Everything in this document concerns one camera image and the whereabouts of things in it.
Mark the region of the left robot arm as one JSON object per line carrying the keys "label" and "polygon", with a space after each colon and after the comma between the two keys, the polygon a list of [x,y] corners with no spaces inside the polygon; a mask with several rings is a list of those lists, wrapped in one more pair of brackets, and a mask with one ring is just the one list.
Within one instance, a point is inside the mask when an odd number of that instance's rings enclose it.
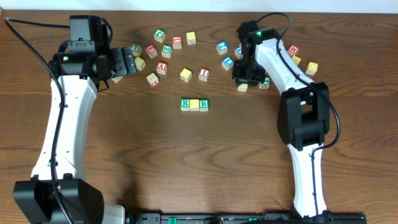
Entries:
{"label": "left robot arm", "polygon": [[134,74],[128,47],[57,52],[49,62],[52,103],[44,145],[30,180],[13,197],[30,223],[134,223],[122,205],[105,203],[85,182],[85,144],[99,82]]}

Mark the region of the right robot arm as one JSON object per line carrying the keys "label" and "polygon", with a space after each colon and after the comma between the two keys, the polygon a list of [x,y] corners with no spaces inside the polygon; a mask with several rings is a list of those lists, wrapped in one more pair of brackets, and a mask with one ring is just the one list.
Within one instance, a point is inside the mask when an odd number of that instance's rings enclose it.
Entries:
{"label": "right robot arm", "polygon": [[257,86],[269,77],[280,93],[277,129],[292,156],[294,208],[304,219],[326,211],[322,190],[322,149],[330,128],[325,83],[314,83],[292,61],[275,29],[237,29],[243,58],[236,60],[236,84]]}

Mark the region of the yellow O block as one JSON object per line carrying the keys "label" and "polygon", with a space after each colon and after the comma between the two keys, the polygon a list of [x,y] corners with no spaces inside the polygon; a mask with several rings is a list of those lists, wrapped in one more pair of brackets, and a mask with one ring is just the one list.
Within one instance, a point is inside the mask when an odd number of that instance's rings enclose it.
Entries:
{"label": "yellow O block", "polygon": [[247,83],[243,83],[243,84],[240,84],[238,86],[238,91],[240,91],[240,92],[247,92],[247,90],[248,90],[248,84]]}
{"label": "yellow O block", "polygon": [[198,111],[200,108],[199,99],[190,99],[190,111]]}

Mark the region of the green B block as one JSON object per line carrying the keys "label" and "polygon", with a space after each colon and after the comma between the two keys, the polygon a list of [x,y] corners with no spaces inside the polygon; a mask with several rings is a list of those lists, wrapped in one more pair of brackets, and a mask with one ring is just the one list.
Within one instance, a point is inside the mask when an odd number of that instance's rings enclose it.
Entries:
{"label": "green B block", "polygon": [[209,111],[209,100],[207,99],[200,99],[199,100],[199,111],[206,112]]}

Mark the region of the green R block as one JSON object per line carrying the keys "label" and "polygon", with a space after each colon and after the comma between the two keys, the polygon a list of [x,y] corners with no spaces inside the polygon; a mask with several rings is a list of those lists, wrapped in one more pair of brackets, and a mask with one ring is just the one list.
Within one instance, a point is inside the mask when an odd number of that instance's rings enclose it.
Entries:
{"label": "green R block", "polygon": [[189,98],[182,98],[180,100],[180,109],[182,111],[190,111],[190,99]]}

